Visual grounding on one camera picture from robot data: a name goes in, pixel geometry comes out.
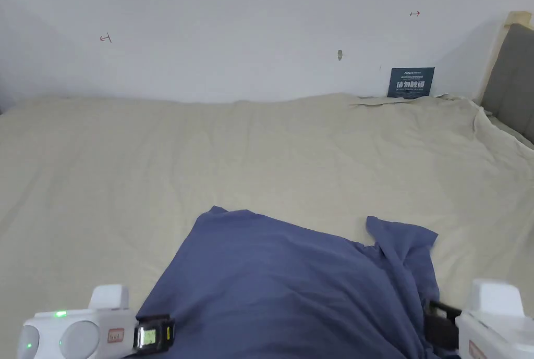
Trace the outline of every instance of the beige bedsheet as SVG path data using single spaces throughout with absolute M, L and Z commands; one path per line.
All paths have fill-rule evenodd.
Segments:
M 430 228 L 444 301 L 505 278 L 534 314 L 534 151 L 470 101 L 400 102 L 49 98 L 1 115 L 2 356 L 34 312 L 86 307 L 99 284 L 138 308 L 213 205 L 367 244 L 366 216 Z

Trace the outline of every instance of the gray upholstered headboard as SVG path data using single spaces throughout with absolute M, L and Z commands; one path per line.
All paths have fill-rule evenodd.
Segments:
M 534 30 L 520 24 L 510 26 L 482 107 L 534 142 Z

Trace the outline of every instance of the blue cloth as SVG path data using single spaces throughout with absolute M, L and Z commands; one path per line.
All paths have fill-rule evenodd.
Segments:
M 367 219 L 375 246 L 250 211 L 203 213 L 139 315 L 170 314 L 166 358 L 436 358 L 437 234 Z

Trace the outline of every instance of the dark blue sign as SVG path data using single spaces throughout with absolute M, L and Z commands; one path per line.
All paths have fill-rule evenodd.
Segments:
M 435 67 L 392 69 L 387 97 L 415 99 L 428 96 Z

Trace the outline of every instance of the digital display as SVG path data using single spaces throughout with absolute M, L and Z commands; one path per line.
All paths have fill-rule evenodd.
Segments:
M 145 330 L 142 335 L 142 344 L 150 345 L 151 343 L 156 343 L 156 330 Z

